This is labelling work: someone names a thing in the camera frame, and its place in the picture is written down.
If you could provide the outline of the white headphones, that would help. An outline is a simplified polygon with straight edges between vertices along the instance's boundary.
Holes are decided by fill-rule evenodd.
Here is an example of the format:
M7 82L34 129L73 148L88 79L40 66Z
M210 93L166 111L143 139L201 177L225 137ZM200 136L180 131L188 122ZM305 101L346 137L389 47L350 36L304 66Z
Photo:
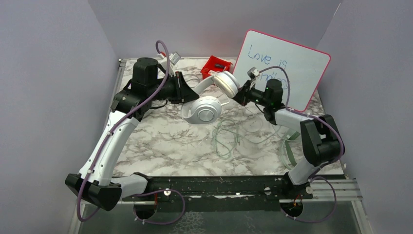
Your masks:
M228 99L234 98L238 93L240 84L237 79L229 72L217 72L202 80L193 91L200 95L209 86L215 85ZM213 96L199 97L194 101L185 103L181 108L182 118L189 124L210 124L215 122L222 113L222 107L229 104L220 102Z

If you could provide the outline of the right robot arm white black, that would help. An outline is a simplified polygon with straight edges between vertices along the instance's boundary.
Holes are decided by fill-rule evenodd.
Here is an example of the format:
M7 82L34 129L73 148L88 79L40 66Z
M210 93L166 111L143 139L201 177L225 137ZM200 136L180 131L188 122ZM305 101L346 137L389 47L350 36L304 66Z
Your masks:
M300 193L300 185L307 183L324 166L338 161L345 146L331 115L314 116L297 112L285 106L282 83L277 79L267 82L263 91L248 80L233 98L242 106L250 102L261 105L265 119L278 126L300 133L304 159L286 174L281 192L286 198Z

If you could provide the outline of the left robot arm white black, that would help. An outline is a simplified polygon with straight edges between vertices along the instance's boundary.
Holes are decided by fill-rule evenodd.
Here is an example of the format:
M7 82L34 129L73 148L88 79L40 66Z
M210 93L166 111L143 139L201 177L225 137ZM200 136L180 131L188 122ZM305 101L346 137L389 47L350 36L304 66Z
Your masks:
M68 174L66 186L78 197L105 211L112 210L124 197L151 198L153 187L148 177L133 173L113 178L116 162L133 131L152 101L167 100L183 104L199 98L181 72L169 74L156 59L139 58L133 65L132 78L114 96L107 125L92 155L76 174Z

